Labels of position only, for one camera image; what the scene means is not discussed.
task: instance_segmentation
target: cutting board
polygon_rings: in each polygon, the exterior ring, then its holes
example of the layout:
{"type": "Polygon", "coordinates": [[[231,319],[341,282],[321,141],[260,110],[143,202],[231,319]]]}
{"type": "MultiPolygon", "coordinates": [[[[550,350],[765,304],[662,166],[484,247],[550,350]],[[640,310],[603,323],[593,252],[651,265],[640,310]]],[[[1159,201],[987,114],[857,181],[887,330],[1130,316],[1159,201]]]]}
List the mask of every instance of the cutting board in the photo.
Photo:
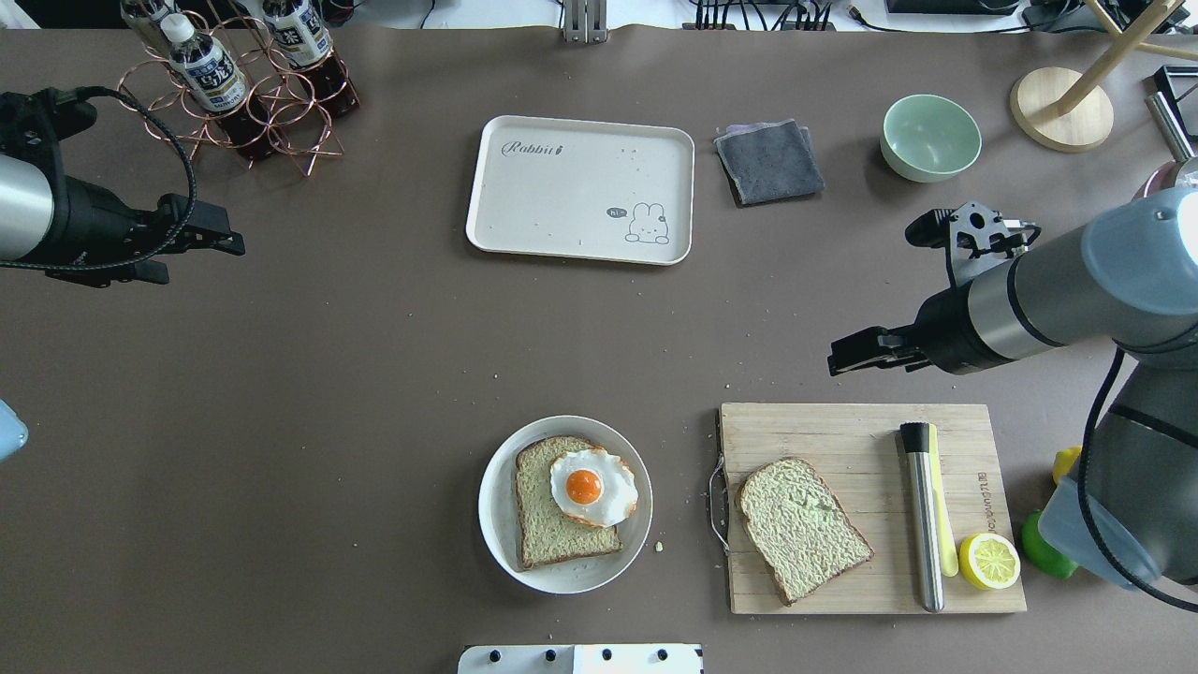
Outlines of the cutting board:
{"type": "MultiPolygon", "coordinates": [[[[728,487],[732,613],[926,613],[919,605],[909,487],[895,443],[906,421],[937,426],[956,545],[980,532],[1015,541],[985,406],[725,403],[720,447],[728,487]],[[736,505],[744,480],[783,457],[799,457],[815,467],[875,551],[870,561],[791,607],[782,606],[736,505]]],[[[1005,590],[979,590],[958,575],[944,578],[944,613],[1028,609],[1021,582],[1005,590]]]]}

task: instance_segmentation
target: plate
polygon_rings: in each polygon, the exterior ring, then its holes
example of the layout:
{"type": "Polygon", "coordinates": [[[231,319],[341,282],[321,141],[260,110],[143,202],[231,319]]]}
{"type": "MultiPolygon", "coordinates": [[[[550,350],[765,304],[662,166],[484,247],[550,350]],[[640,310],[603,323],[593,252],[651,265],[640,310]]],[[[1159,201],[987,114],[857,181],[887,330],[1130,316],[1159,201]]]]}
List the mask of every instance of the plate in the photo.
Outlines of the plate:
{"type": "Polygon", "coordinates": [[[695,141],[661,126],[503,115],[483,127],[466,236],[483,250],[672,265],[695,141]]]}
{"type": "Polygon", "coordinates": [[[645,547],[653,520],[653,488],[641,456],[631,443],[606,424],[585,417],[550,417],[525,426],[500,445],[483,473],[478,491],[478,522],[495,561],[516,581],[534,590],[574,595],[606,585],[628,569],[645,547]],[[636,512],[616,526],[624,544],[618,553],[587,557],[525,571],[520,565],[520,520],[516,512],[516,455],[528,445],[555,436],[577,436],[628,462],[636,482],[636,512]]]}

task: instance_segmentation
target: egg white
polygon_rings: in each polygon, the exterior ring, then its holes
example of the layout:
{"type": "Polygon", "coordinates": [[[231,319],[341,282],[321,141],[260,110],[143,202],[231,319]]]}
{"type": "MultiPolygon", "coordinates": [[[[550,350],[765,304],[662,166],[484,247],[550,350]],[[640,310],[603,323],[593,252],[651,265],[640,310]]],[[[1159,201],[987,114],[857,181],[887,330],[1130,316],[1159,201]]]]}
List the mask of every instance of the egg white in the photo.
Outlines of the egg white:
{"type": "Polygon", "coordinates": [[[636,485],[633,472],[618,456],[603,448],[567,453],[549,467],[550,491],[567,517],[591,527],[612,527],[636,511],[636,485]],[[565,480],[576,470],[589,470],[603,482],[603,493],[591,504],[577,504],[565,490],[565,480]]]}

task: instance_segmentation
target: wooden rod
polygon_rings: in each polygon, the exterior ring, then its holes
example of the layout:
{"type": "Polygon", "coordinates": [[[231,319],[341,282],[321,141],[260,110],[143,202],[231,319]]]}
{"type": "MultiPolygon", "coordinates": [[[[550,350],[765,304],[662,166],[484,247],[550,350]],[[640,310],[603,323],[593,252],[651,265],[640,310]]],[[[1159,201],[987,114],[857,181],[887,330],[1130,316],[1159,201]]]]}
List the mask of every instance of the wooden rod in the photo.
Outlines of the wooden rod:
{"type": "Polygon", "coordinates": [[[1114,36],[1114,43],[1111,48],[1099,56],[1097,61],[1094,61],[1094,65],[1082,74],[1081,79],[1073,83],[1073,86],[1069,87],[1069,91],[1060,97],[1060,101],[1057,101],[1053,105],[1053,111],[1057,116],[1063,117],[1071,113],[1082,99],[1090,95],[1090,91],[1094,91],[1111,74],[1111,71],[1120,61],[1127,57],[1127,54],[1156,30],[1156,26],[1169,18],[1169,14],[1178,8],[1180,1],[1152,0],[1152,4],[1144,8],[1144,12],[1127,26],[1126,31],[1114,36]]]}
{"type": "MultiPolygon", "coordinates": [[[[1123,29],[1115,24],[1115,20],[1111,18],[1106,8],[1099,4],[1099,0],[1084,0],[1090,10],[1094,12],[1094,17],[1099,19],[1102,24],[1102,29],[1111,35],[1123,35],[1123,29]]],[[[1162,56],[1173,56],[1174,59],[1187,59],[1190,61],[1198,61],[1198,51],[1190,49],[1179,49],[1176,47],[1164,47],[1163,44],[1149,44],[1148,42],[1139,43],[1136,47],[1140,51],[1148,51],[1149,54],[1160,54],[1162,56]]]]}

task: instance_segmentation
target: mint green bowl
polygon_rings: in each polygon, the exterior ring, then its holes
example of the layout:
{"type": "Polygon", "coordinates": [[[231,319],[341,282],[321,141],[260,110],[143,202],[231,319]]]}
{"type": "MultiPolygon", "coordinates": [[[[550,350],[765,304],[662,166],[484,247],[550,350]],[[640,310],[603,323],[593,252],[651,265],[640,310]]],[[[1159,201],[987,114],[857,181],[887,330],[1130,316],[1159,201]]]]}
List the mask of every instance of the mint green bowl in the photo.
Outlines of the mint green bowl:
{"type": "Polygon", "coordinates": [[[882,121],[882,156],[907,180],[948,180],[969,168],[980,153],[978,122],[942,96],[900,98],[882,121]]]}

